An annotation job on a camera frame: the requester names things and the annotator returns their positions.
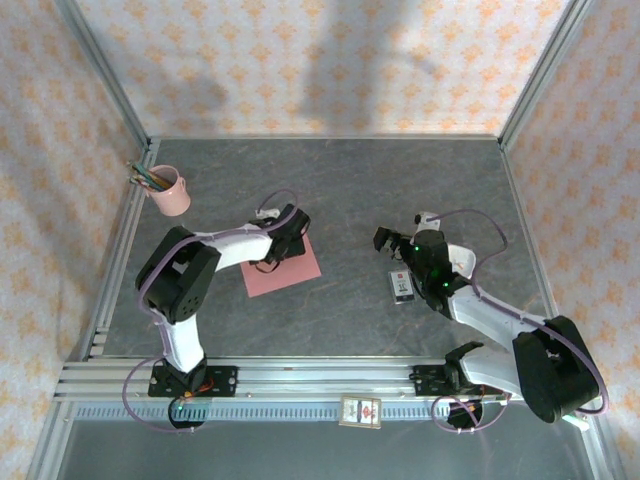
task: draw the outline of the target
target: pink mat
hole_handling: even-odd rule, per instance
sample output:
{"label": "pink mat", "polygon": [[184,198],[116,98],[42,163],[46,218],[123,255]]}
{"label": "pink mat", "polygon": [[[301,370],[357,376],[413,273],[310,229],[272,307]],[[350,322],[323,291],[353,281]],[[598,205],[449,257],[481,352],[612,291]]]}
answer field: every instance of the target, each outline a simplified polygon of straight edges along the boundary
{"label": "pink mat", "polygon": [[[248,262],[240,264],[249,298],[280,290],[322,275],[307,235],[303,237],[303,242],[305,254],[285,260],[272,273],[259,272]],[[258,264],[258,267],[266,271],[272,268],[271,265],[265,263]]]}

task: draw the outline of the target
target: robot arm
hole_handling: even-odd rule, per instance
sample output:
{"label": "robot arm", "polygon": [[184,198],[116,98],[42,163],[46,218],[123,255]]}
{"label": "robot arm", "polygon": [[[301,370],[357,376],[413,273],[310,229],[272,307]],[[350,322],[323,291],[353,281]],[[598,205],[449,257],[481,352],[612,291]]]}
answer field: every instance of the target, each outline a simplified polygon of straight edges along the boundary
{"label": "robot arm", "polygon": [[464,345],[445,357],[448,379],[456,389],[488,385],[522,397],[548,423],[559,420],[598,396],[598,384],[586,366],[567,348],[542,332],[545,325],[580,349],[590,360],[575,324],[566,317],[547,320],[527,314],[481,289],[474,291],[471,274],[475,255],[450,245],[435,215],[416,215],[415,235],[378,228],[376,250],[389,250],[411,271],[418,294],[433,310],[469,325],[502,345],[505,351]]}
{"label": "robot arm", "polygon": [[282,226],[272,231],[263,227],[291,215],[294,207],[287,205],[282,213],[248,223],[244,233],[225,235],[192,233],[184,227],[174,227],[164,237],[136,279],[140,290],[145,279],[180,241],[188,237],[210,237],[194,241],[179,250],[162,269],[144,296],[144,301],[161,318],[168,355],[165,365],[169,374],[186,391],[195,391],[204,380],[206,357],[198,338],[196,312],[202,305],[216,272],[243,262],[281,262],[305,253],[302,236],[309,217],[300,209]]}

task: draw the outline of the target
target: floor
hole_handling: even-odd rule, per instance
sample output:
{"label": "floor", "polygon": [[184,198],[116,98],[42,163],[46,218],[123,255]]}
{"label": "floor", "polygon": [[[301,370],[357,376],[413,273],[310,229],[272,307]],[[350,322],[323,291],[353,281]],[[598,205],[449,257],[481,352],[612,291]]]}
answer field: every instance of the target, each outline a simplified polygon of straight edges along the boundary
{"label": "floor", "polygon": [[[146,200],[116,301],[105,355],[161,351],[155,327],[135,306],[134,278],[165,233],[182,224],[219,231],[252,219],[262,198],[288,187],[311,217],[322,276],[249,299],[239,267],[218,272],[198,311],[209,356],[430,355],[441,357],[476,331],[422,301],[395,305],[388,272],[401,267],[372,246],[378,226],[415,230],[418,211],[472,207],[500,223],[511,243],[479,276],[485,290],[543,314],[514,198],[492,140],[163,140],[156,164],[175,166],[192,197],[182,216]],[[443,222],[448,241],[479,257],[500,247],[489,222]]]}

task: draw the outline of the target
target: wall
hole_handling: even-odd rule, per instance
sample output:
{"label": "wall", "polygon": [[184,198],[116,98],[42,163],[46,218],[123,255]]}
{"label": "wall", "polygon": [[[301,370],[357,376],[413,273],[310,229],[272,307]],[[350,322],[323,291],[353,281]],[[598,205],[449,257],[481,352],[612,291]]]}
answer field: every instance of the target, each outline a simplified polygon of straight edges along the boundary
{"label": "wall", "polygon": [[569,0],[79,0],[150,135],[498,134]]}
{"label": "wall", "polygon": [[596,1],[510,152],[560,310],[609,384],[630,478],[640,472],[640,23]]}
{"label": "wall", "polygon": [[24,478],[138,149],[53,2],[0,9],[0,478]]}

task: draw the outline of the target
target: metal frame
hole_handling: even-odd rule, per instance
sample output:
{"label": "metal frame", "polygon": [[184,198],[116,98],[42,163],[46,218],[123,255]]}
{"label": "metal frame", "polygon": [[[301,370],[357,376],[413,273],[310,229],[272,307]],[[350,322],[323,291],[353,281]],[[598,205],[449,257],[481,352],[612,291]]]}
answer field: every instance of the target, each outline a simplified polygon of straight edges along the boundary
{"label": "metal frame", "polygon": [[[520,201],[521,196],[518,186],[513,180],[507,152],[522,129],[528,115],[533,111],[536,101],[550,82],[556,67],[566,53],[592,3],[592,0],[573,0],[567,7],[520,99],[507,120],[500,138],[497,139],[503,152],[503,163],[511,184],[522,228],[525,232],[527,246],[533,261],[545,308],[549,314],[556,313],[557,307],[553,303],[549,282],[540,263],[539,252],[527,223],[526,214]],[[146,166],[153,165],[161,140],[163,138],[180,137],[155,137],[150,139],[147,136],[76,0],[56,0],[56,4],[114,99],[131,134],[144,150],[141,161]],[[229,136],[217,138],[277,137]],[[316,137],[286,136],[281,138]],[[496,140],[495,137],[487,135],[416,135],[371,138]],[[102,282],[99,301],[92,314],[91,326],[83,341],[82,358],[85,361],[67,363],[64,366],[60,382],[56,388],[54,402],[47,416],[43,433],[28,473],[27,478],[29,479],[48,480],[57,477],[73,422],[77,418],[102,418],[105,420],[114,418],[114,416],[119,419],[122,418],[122,409],[115,402],[120,399],[125,377],[140,360],[106,358],[102,354],[143,201],[144,196],[139,189],[131,188],[129,190],[125,200],[125,211],[118,228],[116,243],[109,260],[108,273]],[[411,366],[418,363],[442,363],[438,360],[434,361],[433,359],[420,357],[331,357],[313,359],[256,359],[245,357],[211,359],[211,361],[220,364],[234,364],[241,367],[237,397],[224,401],[214,399],[210,404],[216,405],[216,408],[234,408],[234,411],[238,411],[238,406],[252,408],[252,405],[264,405],[265,402],[277,402],[278,405],[288,405],[290,408],[297,408],[299,405],[335,405],[344,394],[381,398],[385,401],[385,406],[388,405],[395,408],[397,405],[398,409],[403,407],[420,409],[425,407],[425,401],[427,402],[426,405],[430,403],[429,399],[417,399],[415,397],[413,385],[408,380]],[[151,366],[147,365],[134,375],[129,389],[132,396],[130,401],[134,408],[153,407],[154,409],[152,410],[146,409],[144,411],[147,412],[147,416],[151,415],[150,418],[157,419],[157,417],[153,416],[155,415],[154,412],[164,413],[165,411],[164,408],[158,409],[157,406],[163,405],[163,402],[166,403],[167,400],[151,399],[146,396],[150,374]],[[393,416],[397,415],[397,413],[389,413],[389,415]],[[419,417],[420,415],[424,416],[424,413],[416,414],[413,412],[412,415]],[[408,415],[407,419],[420,419],[414,417]],[[594,477],[596,479],[625,478],[606,420],[601,418],[590,419],[589,424],[591,428],[583,433],[583,439]]]}
{"label": "metal frame", "polygon": [[149,137],[76,0],[56,0],[56,4],[87,58],[95,68],[96,73],[102,79],[116,107],[120,110],[122,119],[129,128],[131,135],[133,135],[140,148],[146,148],[149,144]]}
{"label": "metal frame", "polygon": [[[155,157],[158,152],[157,147],[157,143],[152,143],[149,149],[145,149],[142,152],[139,161],[144,166],[149,167],[155,163]],[[120,291],[120,284],[124,276],[143,202],[144,193],[139,188],[131,186],[124,199],[122,217],[118,225],[111,255],[107,262],[107,273],[102,279],[98,301],[91,313],[91,321],[81,343],[81,360],[87,360],[90,355],[102,354],[100,347],[94,348],[94,342],[99,342],[98,345],[100,346],[104,345],[104,341],[106,341],[106,334],[111,324],[113,309]]]}
{"label": "metal frame", "polygon": [[[529,222],[527,221],[527,216],[522,204],[523,197],[520,194],[518,184],[514,180],[511,166],[509,165],[508,154],[505,151],[504,145],[501,146],[501,151],[502,162],[504,164],[505,171],[507,172],[509,183],[511,184],[511,191],[513,192],[514,202],[525,234],[527,248],[531,255],[531,261],[540,287],[545,310],[548,316],[555,317],[560,313],[558,305],[553,299],[549,277],[547,276],[544,264],[542,263],[538,244],[535,241],[535,237],[533,236]],[[589,424],[589,429],[582,433],[582,439],[584,441],[587,456],[589,457],[589,463],[591,464],[591,470],[593,471],[595,479],[626,479],[627,477],[622,467],[620,454],[615,447],[615,440],[611,433],[608,420],[604,417],[588,417],[585,418],[585,420],[587,420]]]}
{"label": "metal frame", "polygon": [[580,30],[582,21],[592,3],[593,0],[572,0],[558,21],[558,25],[556,25],[529,81],[500,133],[499,142],[506,151],[515,143],[540,95],[551,82],[553,74],[564,58],[576,33]]}

